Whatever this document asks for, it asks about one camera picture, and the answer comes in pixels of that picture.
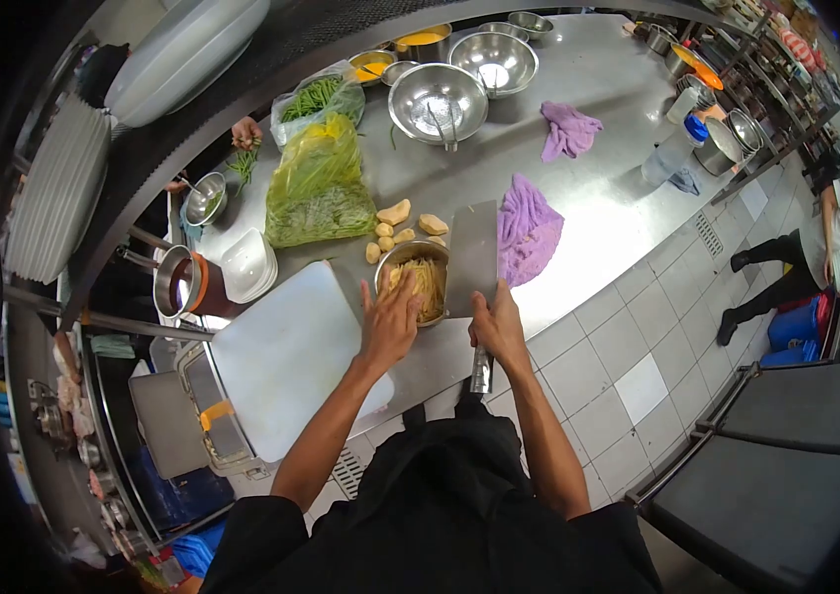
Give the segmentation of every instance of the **drain grate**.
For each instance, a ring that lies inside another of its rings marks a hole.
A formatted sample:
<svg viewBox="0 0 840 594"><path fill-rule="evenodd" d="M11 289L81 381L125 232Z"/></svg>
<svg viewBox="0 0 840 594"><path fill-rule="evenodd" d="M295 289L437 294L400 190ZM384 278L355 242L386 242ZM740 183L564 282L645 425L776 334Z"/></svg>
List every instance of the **drain grate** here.
<svg viewBox="0 0 840 594"><path fill-rule="evenodd" d="M364 476L364 466L357 454L347 447L341 449L341 456L331 470L331 475L348 499L357 498L357 488L360 487L361 477Z"/></svg>
<svg viewBox="0 0 840 594"><path fill-rule="evenodd" d="M707 246L707 251L711 253L711 257L723 254L723 244L716 232L713 231L713 227L711 227L711 223L704 216L704 213L697 213L697 216L693 218L693 226L697 228L697 233L704 245Z"/></svg>

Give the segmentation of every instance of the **stainless steel counter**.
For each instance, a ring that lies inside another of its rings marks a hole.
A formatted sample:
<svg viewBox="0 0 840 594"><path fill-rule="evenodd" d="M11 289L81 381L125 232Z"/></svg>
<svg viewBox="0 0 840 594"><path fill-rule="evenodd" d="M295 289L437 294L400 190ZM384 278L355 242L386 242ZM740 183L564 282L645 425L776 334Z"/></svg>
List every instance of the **stainless steel counter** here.
<svg viewBox="0 0 840 594"><path fill-rule="evenodd" d="M412 203L415 226L423 213L450 222L453 212L484 199L501 200L512 174L532 181L565 218L561 242L545 271L513 290L526 338L538 334L592 297L680 225L730 181L733 174L711 176L694 157L688 168L701 196L670 184L653 189L641 177L640 163L673 126L663 114L674 89L663 59L630 37L620 15L552 17L555 32L534 49L540 69L532 85L513 97L491 101L483 128L460 143L458 153L412 141L399 130L390 143L387 88L366 89L367 105L358 131L364 181L378 208L403 198ZM593 147L576 160L559 157L542 163L548 125L539 112L543 101L563 101L600 119L604 130ZM280 155L266 138L259 161L238 199L205 233L196 247L218 260L250 227L264 229L265 193ZM228 171L230 180L235 180ZM331 257L347 300L360 315L359 279L371 279L366 243L373 237L307 244L279 250L279 282L309 262ZM391 372L396 394L390 406L359 420L360 434L456 384L469 374L473 350L467 321L447 320L420 331L410 354Z"/></svg>

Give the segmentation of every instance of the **cleaver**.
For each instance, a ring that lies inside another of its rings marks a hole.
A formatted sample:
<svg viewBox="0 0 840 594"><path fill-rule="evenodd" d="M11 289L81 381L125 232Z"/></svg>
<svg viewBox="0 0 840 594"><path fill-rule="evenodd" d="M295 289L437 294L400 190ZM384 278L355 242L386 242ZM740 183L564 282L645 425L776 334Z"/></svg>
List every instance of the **cleaver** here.
<svg viewBox="0 0 840 594"><path fill-rule="evenodd" d="M482 293L489 305L496 298L496 216L496 200L462 206L453 215L444 299L447 318L473 316L473 291ZM476 347L470 381L474 394L492 392L492 363L492 355L483 346Z"/></svg>

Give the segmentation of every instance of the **white cutting board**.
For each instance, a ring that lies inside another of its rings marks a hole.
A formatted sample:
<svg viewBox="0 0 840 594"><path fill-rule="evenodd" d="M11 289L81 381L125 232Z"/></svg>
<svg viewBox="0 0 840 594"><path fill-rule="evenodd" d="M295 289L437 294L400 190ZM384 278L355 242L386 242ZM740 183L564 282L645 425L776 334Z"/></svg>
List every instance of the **white cutting board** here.
<svg viewBox="0 0 840 594"><path fill-rule="evenodd" d="M313 262L212 337L225 393L255 454L285 457L360 350L361 328L331 266ZM386 406L380 378L357 418Z"/></svg>

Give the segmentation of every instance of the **plastic bottle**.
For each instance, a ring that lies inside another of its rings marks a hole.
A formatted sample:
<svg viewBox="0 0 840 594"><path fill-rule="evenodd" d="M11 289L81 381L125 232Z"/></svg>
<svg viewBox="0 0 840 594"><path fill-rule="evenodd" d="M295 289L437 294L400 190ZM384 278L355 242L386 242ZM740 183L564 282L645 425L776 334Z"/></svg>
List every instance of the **plastic bottle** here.
<svg viewBox="0 0 840 594"><path fill-rule="evenodd" d="M684 166L693 149L704 145L707 136L707 126L695 115L688 115L674 134L655 148L641 165L644 180L651 185L667 182Z"/></svg>
<svg viewBox="0 0 840 594"><path fill-rule="evenodd" d="M700 95L697 93L697 89L693 87L687 87L684 89L684 92L680 94L680 97L677 97L677 101L674 101L674 104L671 105L671 108L667 110L667 119L668 122L671 124L680 124L684 121L684 118L687 117L688 113L693 111L693 108L697 105L697 99L699 99Z"/></svg>

